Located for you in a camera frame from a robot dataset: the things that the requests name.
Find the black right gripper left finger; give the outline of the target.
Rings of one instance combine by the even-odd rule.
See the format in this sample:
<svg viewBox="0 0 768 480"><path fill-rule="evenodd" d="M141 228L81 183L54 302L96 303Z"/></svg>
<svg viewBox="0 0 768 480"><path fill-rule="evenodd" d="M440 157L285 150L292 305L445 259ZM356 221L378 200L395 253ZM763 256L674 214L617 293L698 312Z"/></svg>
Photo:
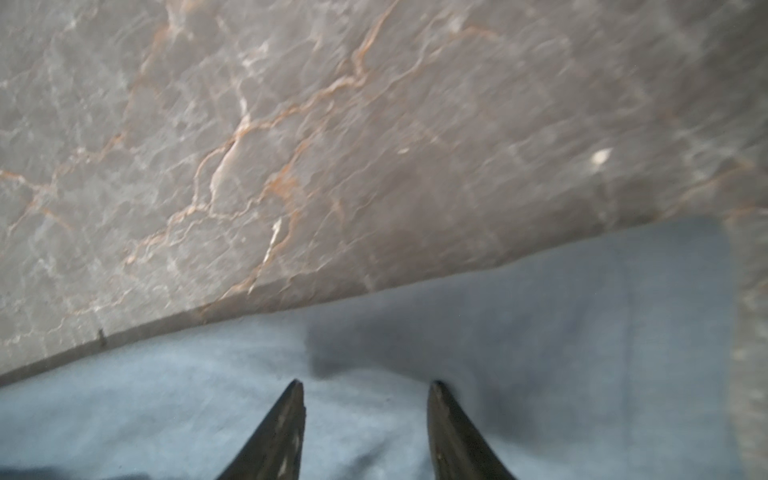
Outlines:
<svg viewBox="0 0 768 480"><path fill-rule="evenodd" d="M294 379L218 480L297 480L306 421L304 388Z"/></svg>

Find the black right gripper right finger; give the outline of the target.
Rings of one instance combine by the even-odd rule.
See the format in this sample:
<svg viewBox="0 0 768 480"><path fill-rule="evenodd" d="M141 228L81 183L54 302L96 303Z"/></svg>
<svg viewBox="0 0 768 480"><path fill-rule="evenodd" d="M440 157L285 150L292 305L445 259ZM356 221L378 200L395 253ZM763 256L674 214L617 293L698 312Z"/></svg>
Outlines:
<svg viewBox="0 0 768 480"><path fill-rule="evenodd" d="M516 479L442 381L429 388L427 430L437 480Z"/></svg>

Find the blue-grey t-shirt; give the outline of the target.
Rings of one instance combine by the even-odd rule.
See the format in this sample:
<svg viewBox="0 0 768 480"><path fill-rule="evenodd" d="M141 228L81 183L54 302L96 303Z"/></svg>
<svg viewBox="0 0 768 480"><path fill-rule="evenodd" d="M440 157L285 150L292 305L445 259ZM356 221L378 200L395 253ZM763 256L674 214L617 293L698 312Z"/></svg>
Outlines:
<svg viewBox="0 0 768 480"><path fill-rule="evenodd" d="M148 339L6 386L5 479L214 479L279 398L304 479L429 479L455 398L520 479L741 479L707 216Z"/></svg>

